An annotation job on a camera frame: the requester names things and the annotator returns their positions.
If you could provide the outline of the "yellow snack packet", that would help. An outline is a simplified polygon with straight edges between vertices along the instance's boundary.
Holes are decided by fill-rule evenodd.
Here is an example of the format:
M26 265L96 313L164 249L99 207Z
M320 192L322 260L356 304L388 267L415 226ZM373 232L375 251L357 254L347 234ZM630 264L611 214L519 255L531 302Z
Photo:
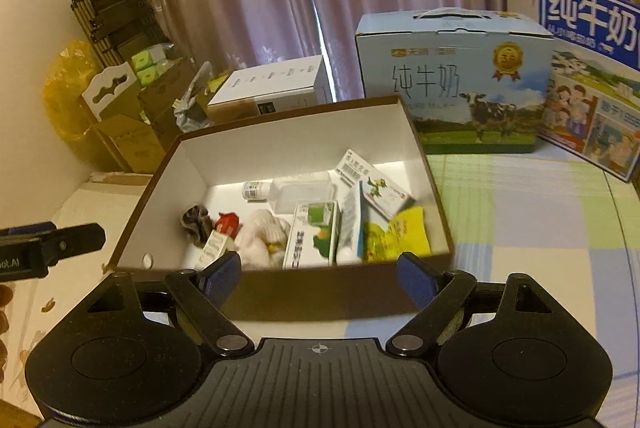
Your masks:
M424 224L424 210L420 206L398 212L386 228L364 222L362 229L365 262L395 261L404 252L418 257L432 254Z

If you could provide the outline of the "dark scrunchie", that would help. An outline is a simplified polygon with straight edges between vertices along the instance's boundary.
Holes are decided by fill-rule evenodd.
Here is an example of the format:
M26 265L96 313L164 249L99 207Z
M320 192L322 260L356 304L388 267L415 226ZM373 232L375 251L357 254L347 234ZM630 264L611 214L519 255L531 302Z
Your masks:
M180 223L196 247L203 247L214 230L214 222L207 208L201 204L189 207L181 215Z

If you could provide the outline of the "red candy wrapper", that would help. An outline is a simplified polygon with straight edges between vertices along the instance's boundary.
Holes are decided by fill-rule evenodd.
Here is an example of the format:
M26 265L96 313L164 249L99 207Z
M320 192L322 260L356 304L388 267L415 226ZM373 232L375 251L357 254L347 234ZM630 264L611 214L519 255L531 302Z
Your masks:
M235 238L241 229L240 218L234 212L220 214L214 224L214 229L217 233L227 235L230 238Z

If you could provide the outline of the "white knitted cloth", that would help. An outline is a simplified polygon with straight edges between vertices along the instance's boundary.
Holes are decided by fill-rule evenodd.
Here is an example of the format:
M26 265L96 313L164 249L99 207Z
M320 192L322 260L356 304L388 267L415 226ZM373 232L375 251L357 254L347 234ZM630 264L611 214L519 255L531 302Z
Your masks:
M271 211L254 211L235 237L236 252L245 271L280 270L291 226Z

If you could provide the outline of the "white medicine box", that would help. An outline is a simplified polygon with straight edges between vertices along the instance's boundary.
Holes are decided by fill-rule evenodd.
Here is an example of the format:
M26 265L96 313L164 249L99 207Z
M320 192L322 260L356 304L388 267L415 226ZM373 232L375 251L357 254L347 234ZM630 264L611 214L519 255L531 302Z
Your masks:
M359 185L364 199L386 220L414 203L408 192L353 150L345 152L335 171L349 186Z

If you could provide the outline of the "small white bottle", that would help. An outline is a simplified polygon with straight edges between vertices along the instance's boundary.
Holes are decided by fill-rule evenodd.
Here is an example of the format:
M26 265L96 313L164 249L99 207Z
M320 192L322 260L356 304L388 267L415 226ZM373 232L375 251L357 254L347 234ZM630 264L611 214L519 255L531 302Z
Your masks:
M271 181L247 181L242 186L242 197L248 202L268 202L276 195L277 187Z

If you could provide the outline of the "green white carton box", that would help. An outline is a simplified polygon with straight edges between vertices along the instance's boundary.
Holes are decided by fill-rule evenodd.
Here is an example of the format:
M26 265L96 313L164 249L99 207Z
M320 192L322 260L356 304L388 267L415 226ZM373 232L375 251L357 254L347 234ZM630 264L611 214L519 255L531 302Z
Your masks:
M334 263L339 214L336 200L298 204L286 244L283 269L325 268Z

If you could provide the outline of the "white sachet packet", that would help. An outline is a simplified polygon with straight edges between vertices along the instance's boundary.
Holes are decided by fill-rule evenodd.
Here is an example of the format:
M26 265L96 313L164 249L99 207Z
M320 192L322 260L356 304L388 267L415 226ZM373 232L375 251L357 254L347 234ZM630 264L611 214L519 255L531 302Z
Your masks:
M359 182L348 191L341 206L335 263L338 266L363 263L362 189Z

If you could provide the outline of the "clear plastic tray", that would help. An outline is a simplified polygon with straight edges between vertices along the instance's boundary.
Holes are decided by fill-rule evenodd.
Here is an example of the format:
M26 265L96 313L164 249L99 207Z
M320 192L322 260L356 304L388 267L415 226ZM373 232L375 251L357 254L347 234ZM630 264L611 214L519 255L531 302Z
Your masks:
M336 192L327 172L277 178L272 182L276 185L277 192L268 203L275 214L292 214L298 204L333 200Z

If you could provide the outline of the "brown cardboard storage box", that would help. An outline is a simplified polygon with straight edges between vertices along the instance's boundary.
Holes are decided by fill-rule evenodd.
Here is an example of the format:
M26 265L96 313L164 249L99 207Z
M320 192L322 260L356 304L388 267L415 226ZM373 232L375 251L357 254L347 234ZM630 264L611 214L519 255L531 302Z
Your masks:
M224 305L236 320L411 311L398 254L411 249L445 270L454 241L402 99L303 107L180 136L108 265L159 280L228 248L243 265Z

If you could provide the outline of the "crumpled silver wrapper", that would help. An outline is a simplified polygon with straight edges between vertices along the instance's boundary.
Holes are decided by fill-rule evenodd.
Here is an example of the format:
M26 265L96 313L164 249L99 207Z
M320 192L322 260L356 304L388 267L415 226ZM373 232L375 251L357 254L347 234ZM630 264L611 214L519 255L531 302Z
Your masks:
M206 110L198 102L198 96L204 96L208 90L209 81L213 79L213 65L206 61L191 80L183 96L175 100L174 116L181 132L198 131L212 124Z

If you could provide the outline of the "light blue milk carton case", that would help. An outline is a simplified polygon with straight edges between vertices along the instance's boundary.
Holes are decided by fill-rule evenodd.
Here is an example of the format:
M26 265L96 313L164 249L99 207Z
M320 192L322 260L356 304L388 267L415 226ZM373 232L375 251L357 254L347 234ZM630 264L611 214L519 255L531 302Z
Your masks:
M404 100L427 154L530 153L554 37L527 16L438 8L360 18L363 92Z

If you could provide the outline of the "black folding cart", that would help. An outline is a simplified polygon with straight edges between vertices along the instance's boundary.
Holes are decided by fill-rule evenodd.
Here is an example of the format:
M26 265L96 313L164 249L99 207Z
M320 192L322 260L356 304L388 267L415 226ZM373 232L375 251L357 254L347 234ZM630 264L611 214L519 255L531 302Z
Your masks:
M72 0L70 10L101 67L120 65L147 47L169 42L145 0Z

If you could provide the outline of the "white cardboard box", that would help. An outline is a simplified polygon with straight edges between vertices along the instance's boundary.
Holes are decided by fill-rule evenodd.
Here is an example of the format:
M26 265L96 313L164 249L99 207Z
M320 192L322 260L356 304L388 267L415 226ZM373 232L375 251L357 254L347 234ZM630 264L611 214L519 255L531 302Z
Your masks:
M206 107L214 125L332 103L321 55L294 58L233 72Z

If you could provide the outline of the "dark blue milk carton case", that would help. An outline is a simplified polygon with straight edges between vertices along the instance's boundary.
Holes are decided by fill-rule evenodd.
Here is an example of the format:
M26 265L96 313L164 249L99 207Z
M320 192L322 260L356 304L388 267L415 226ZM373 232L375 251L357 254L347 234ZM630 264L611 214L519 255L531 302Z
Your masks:
M625 182L639 169L639 5L539 0L554 46L540 136Z

